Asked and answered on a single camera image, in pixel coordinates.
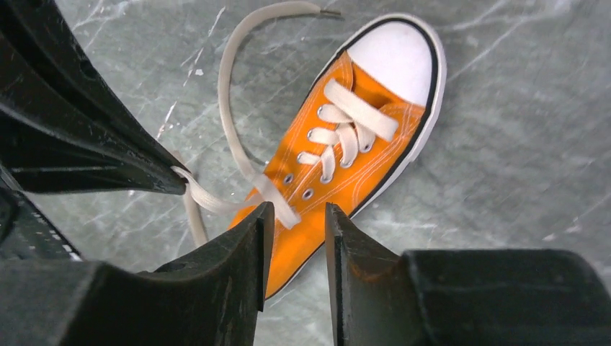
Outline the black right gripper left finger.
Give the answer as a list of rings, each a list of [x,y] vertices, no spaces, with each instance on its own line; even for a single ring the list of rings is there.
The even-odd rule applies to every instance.
[[[153,272],[106,262],[4,260],[3,345],[252,345],[274,208]]]

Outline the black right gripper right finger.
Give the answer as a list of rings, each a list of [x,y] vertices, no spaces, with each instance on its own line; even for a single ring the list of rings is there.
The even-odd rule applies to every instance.
[[[610,295],[558,249],[395,254],[327,204],[336,345],[608,345]]]

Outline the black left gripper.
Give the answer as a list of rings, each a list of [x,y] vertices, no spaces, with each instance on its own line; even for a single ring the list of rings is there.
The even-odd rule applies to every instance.
[[[1,3],[1,259],[81,261],[24,191],[185,191],[54,1]]]

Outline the orange canvas sneaker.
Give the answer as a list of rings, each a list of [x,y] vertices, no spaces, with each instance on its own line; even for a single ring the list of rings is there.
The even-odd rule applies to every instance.
[[[358,214],[400,176],[440,113],[447,64],[423,19],[392,13],[345,41],[313,82],[264,169],[297,223],[275,223],[267,291],[281,291],[323,245],[327,203]]]

